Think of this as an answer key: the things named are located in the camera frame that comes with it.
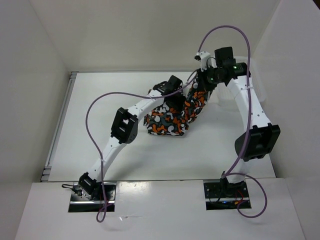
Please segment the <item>orange camouflage shorts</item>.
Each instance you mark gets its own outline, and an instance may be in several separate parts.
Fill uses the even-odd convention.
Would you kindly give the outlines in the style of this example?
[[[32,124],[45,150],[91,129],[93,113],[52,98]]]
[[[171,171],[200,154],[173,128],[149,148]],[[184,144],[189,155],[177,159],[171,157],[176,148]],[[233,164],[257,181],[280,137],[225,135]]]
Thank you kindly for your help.
[[[212,92],[199,91],[198,77],[195,77],[191,87],[184,93],[180,91],[172,96],[185,96],[182,111],[167,106],[165,101],[144,116],[143,125],[150,135],[183,136],[207,105]]]

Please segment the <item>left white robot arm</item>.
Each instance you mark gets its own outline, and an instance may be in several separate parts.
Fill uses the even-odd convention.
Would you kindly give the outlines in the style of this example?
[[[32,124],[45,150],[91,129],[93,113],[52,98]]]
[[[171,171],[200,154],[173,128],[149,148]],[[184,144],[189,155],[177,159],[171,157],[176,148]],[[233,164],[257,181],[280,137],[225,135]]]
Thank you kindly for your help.
[[[142,100],[129,108],[120,107],[114,117],[110,138],[104,150],[101,150],[89,130],[89,114],[93,105],[103,97],[115,95],[116,92],[105,93],[96,98],[89,106],[85,116],[85,128],[90,140],[98,151],[98,160],[92,168],[85,172],[78,181],[82,194],[89,200],[98,199],[102,194],[105,174],[120,151],[132,143],[138,135],[139,122],[154,108],[162,105],[164,100],[179,93],[182,80],[172,75],[169,80],[156,84]]]

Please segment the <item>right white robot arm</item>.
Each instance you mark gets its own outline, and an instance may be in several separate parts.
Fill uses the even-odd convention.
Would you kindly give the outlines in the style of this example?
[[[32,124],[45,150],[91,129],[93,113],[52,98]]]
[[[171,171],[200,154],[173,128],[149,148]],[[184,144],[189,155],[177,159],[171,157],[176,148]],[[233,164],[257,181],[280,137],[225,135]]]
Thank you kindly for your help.
[[[243,122],[244,133],[234,142],[236,161],[220,178],[219,191],[230,197],[243,187],[253,161],[262,159],[274,148],[281,133],[265,114],[255,92],[247,63],[237,62],[232,47],[222,47],[212,56],[198,51],[198,78],[209,90],[224,84],[234,98]]]

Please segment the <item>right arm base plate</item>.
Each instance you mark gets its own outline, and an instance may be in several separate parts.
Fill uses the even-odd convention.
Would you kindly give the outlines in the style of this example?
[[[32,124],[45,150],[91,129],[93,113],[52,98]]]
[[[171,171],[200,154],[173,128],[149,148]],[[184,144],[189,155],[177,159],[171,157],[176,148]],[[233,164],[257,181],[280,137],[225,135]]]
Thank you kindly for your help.
[[[224,179],[203,181],[207,211],[251,209],[249,192],[245,181],[227,183]]]

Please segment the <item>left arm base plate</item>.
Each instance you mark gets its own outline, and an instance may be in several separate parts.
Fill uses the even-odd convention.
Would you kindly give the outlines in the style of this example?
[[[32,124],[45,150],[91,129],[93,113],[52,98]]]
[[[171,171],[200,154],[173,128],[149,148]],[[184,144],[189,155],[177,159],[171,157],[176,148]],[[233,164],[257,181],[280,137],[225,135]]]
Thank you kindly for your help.
[[[116,183],[105,182],[105,193],[107,199],[107,212],[115,211],[115,199],[116,199]],[[101,192],[98,197],[93,199],[87,198],[84,193],[80,193],[81,188],[77,182],[73,182],[73,190],[70,195],[69,213],[97,213],[104,205],[104,197]]]

